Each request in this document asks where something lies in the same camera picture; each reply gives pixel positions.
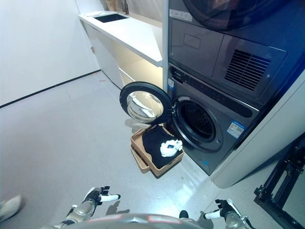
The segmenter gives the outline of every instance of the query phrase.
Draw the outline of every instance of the sink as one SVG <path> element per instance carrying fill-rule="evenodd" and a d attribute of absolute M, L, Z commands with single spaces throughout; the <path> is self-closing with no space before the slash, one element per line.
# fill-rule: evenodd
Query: sink
<path fill-rule="evenodd" d="M 99 21 L 105 23 L 105 22 L 110 22 L 110 21 L 117 21 L 117 20 L 126 19 L 128 17 L 122 16 L 118 13 L 114 13 L 114 14 L 109 14 L 109 15 L 94 17 L 94 18 L 96 20 L 99 20 Z"/>

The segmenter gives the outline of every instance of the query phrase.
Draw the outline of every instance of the brown cardboard box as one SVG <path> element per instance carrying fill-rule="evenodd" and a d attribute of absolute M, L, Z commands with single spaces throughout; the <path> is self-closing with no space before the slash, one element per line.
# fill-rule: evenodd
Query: brown cardboard box
<path fill-rule="evenodd" d="M 182 150 L 183 152 L 178 157 L 176 157 L 171 163 L 163 166 L 160 169 L 157 168 L 152 162 L 152 156 L 145 151 L 144 146 L 143 146 L 143 141 L 142 141 L 142 135 L 151 128 L 152 128 L 152 126 L 147 129 L 140 129 L 132 135 L 131 152 L 132 152 L 134 159 L 136 160 L 140 170 L 142 171 L 142 173 L 146 173 L 147 171 L 151 170 L 152 173 L 154 173 L 156 177 L 160 177 L 166 171 L 168 171 L 171 167 L 173 167 L 174 165 L 176 165 L 178 162 L 181 161 L 181 159 L 184 155 L 184 151 Z M 163 129 L 168 134 L 171 134 L 164 127 L 163 127 Z"/>

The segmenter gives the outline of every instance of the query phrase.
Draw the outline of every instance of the dryer door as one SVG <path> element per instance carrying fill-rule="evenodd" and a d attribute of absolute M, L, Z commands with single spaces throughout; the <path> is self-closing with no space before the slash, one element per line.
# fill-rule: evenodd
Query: dryer door
<path fill-rule="evenodd" d="M 146 82 L 133 82 L 124 86 L 120 103 L 131 118 L 141 123 L 165 123 L 173 113 L 172 100 L 168 94 Z"/>
<path fill-rule="evenodd" d="M 230 31 L 253 24 L 273 13 L 285 0 L 183 0 L 203 26 Z"/>

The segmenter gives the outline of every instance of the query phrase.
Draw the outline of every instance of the floor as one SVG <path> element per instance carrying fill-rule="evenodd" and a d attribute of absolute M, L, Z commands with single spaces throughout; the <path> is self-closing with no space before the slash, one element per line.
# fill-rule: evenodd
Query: floor
<path fill-rule="evenodd" d="M 275 162 L 228 189 L 214 185 L 187 155 L 159 179 L 142 174 L 130 152 L 132 132 L 141 125 L 121 109 L 119 93 L 98 73 L 0 110 L 1 197 L 24 197 L 20 213 L 0 228 L 58 223 L 91 187 L 105 185 L 122 198 L 103 203 L 95 218 L 118 212 L 177 217 L 186 209 L 206 229 L 225 228 L 223 219 L 200 215 L 217 208 L 216 198 L 231 198 L 254 227 L 281 228 L 253 201 Z"/>

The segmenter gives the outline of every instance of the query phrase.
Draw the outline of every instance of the folded clothes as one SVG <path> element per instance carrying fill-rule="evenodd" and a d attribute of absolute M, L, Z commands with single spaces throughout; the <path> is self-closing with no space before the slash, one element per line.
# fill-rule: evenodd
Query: folded clothes
<path fill-rule="evenodd" d="M 157 168 L 162 168 L 164 165 L 171 163 L 177 156 L 179 156 L 180 153 L 182 153 L 182 151 L 179 150 L 173 156 L 162 156 L 160 150 L 162 143 L 166 145 L 166 142 L 171 140 L 176 142 L 176 138 L 167 134 L 159 125 L 156 125 L 142 135 L 144 149 L 152 156 L 152 162 Z"/>

